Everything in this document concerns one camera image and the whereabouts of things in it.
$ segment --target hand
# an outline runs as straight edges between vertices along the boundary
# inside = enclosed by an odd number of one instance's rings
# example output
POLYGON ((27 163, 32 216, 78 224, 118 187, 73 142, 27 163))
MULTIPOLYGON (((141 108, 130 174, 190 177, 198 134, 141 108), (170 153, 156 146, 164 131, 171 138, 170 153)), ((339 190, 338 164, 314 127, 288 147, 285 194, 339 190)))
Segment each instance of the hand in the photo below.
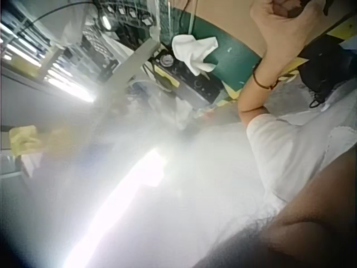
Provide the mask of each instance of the hand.
POLYGON ((300 1, 255 0, 250 15, 267 43, 266 57, 283 68, 297 57, 323 14, 324 2, 310 0, 299 16, 287 18, 300 1))

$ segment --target cable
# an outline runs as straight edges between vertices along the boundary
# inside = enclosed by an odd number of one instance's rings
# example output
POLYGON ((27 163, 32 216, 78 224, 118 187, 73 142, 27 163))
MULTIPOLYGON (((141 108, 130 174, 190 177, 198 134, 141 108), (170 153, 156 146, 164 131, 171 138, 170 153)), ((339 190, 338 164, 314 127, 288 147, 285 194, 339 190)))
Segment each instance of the cable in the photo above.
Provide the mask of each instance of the cable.
POLYGON ((179 28, 182 27, 182 24, 181 24, 182 17, 184 16, 184 13, 185 13, 186 9, 189 7, 189 4, 190 4, 190 3, 191 3, 191 0, 187 0, 185 7, 183 8, 183 10, 182 10, 182 12, 181 12, 181 14, 180 14, 180 19, 179 19, 179 21, 178 21, 178 26, 179 26, 179 28))
MULTIPOLYGON (((29 25, 27 25, 25 28, 23 28, 20 32, 16 33, 16 35, 20 35, 21 33, 23 33, 26 29, 30 28, 33 26, 33 24, 41 19, 43 19, 44 17, 47 17, 48 15, 52 14, 52 13, 55 13, 59 10, 62 10, 64 8, 68 8, 68 7, 71 7, 71 6, 76 6, 78 4, 93 4, 97 9, 98 7, 94 4, 94 2, 89 2, 89 1, 86 1, 86 2, 77 2, 77 3, 71 3, 71 4, 66 4, 62 7, 58 7, 58 8, 55 8, 53 9, 52 11, 49 11, 45 14, 43 14, 42 16, 38 17, 37 19, 35 19, 34 21, 30 22, 29 25)), ((12 37, 12 39, 10 39, 10 41, 7 43, 7 44, 10 44, 12 43, 12 41, 15 39, 15 36, 12 37)))

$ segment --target dark hair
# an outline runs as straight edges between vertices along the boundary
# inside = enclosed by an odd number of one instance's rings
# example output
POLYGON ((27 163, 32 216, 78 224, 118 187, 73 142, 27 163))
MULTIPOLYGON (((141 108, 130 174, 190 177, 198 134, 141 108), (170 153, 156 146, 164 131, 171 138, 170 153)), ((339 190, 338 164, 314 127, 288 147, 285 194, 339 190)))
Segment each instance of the dark hair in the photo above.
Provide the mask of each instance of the dark hair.
POLYGON ((194 268, 306 267, 261 239, 261 230, 270 221, 271 218, 250 224, 209 252, 194 268))

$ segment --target white cloth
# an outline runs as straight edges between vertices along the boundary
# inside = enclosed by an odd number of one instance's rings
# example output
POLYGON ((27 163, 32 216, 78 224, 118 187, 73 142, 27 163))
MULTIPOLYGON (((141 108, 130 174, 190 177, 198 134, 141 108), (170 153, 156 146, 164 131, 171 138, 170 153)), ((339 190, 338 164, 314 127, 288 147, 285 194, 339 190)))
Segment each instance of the white cloth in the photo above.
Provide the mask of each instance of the white cloth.
POLYGON ((216 37, 196 40, 192 35, 177 35, 172 40, 175 57, 183 61, 191 72, 198 76, 200 71, 211 72, 216 65, 204 63, 204 59, 216 48, 216 37))
POLYGON ((283 208, 319 171, 357 143, 356 130, 344 125, 356 106, 354 90, 303 126, 271 114, 250 122, 247 135, 268 202, 283 208))

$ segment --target person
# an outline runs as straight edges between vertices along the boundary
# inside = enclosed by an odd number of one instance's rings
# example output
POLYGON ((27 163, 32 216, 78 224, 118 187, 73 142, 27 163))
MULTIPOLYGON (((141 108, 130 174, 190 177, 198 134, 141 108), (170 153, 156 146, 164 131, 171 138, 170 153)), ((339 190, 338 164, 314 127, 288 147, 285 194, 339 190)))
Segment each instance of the person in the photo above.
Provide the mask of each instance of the person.
POLYGON ((286 18, 292 2, 253 3, 251 17, 267 51, 238 99, 266 202, 279 213, 233 235, 194 268, 355 267, 357 90, 303 126, 264 107, 322 16, 324 2, 311 0, 286 18))

